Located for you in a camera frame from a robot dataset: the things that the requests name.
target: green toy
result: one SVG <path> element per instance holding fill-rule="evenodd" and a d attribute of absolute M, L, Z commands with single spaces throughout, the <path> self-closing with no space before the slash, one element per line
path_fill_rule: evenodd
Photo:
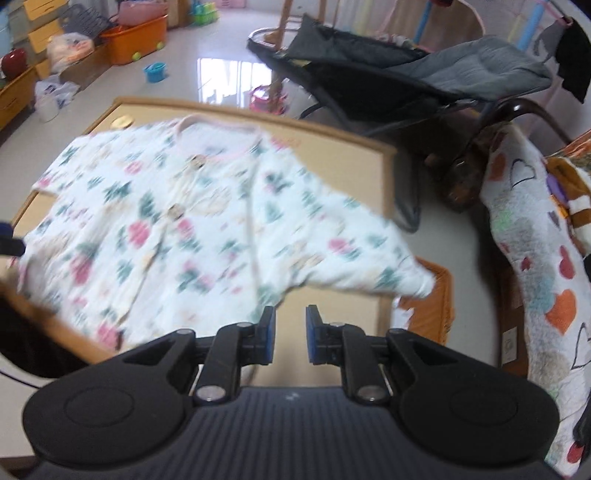
<path fill-rule="evenodd" d="M 198 27 L 214 23 L 219 18 L 216 5 L 213 2 L 193 5 L 193 23 Z"/>

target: white tiled floor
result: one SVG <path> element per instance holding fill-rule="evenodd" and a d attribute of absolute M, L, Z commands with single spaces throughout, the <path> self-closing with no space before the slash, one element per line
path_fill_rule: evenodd
<path fill-rule="evenodd" d="M 24 373 L 0 355 L 0 370 L 19 378 L 30 385 L 40 387 L 49 380 Z M 33 451 L 24 436 L 21 425 L 22 408 L 28 398 L 35 393 L 29 386 L 22 385 L 5 376 L 0 376 L 0 458 L 14 458 L 32 455 Z"/>
<path fill-rule="evenodd" d="M 273 14 L 224 11 L 217 24 L 172 31 L 165 49 L 136 63 L 111 68 L 80 92 L 54 120 L 42 124 L 35 114 L 31 115 L 0 145 L 0 219 L 12 218 L 33 182 L 116 96 L 145 95 L 243 105 L 242 92 L 270 79 L 265 68 L 249 63 L 256 62 L 256 58 L 246 49 L 248 34 L 257 28 L 272 27 L 277 21 Z M 149 84 L 142 69 L 154 61 L 166 62 L 170 76 L 163 82 Z M 310 105 L 302 91 L 292 97 L 291 113 Z M 449 346 L 495 364 L 495 308 L 477 268 L 476 230 L 468 215 L 449 211 L 432 194 L 432 189 L 424 190 L 421 229 L 407 238 L 417 255 L 454 274 L 456 320 Z"/>

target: toy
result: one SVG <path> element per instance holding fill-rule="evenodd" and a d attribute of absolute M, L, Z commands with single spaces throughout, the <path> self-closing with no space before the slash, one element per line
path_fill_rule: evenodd
<path fill-rule="evenodd" d="M 251 91 L 251 103 L 248 106 L 253 112 L 273 113 L 283 115 L 287 110 L 287 95 L 282 93 L 278 99 L 277 108 L 271 108 L 270 85 L 261 85 Z"/>
<path fill-rule="evenodd" d="M 144 68 L 148 83 L 162 82 L 166 78 L 166 64 L 158 61 Z"/>
<path fill-rule="evenodd" d="M 213 2 L 193 5 L 193 23 L 199 27 L 214 23 L 219 18 L 216 5 Z"/>

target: black cable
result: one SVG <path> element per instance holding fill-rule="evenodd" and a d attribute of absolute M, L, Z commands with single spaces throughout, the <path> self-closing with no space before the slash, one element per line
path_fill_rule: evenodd
<path fill-rule="evenodd" d="M 0 375 L 4 375 L 5 377 L 9 378 L 10 380 L 14 380 L 15 382 L 19 382 L 20 384 L 22 384 L 26 387 L 34 388 L 35 390 L 39 390 L 41 388 L 36 385 L 30 384 L 29 382 L 25 382 L 24 380 L 21 380 L 19 378 L 13 377 L 12 375 L 7 374 L 6 372 L 3 372 L 2 370 L 0 370 Z"/>

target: blue cup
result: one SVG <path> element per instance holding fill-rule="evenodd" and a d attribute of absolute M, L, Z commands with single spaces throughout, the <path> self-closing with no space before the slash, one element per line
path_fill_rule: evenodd
<path fill-rule="evenodd" d="M 158 61 L 144 68 L 146 79 L 150 83 L 158 83 L 166 78 L 166 64 Z"/>

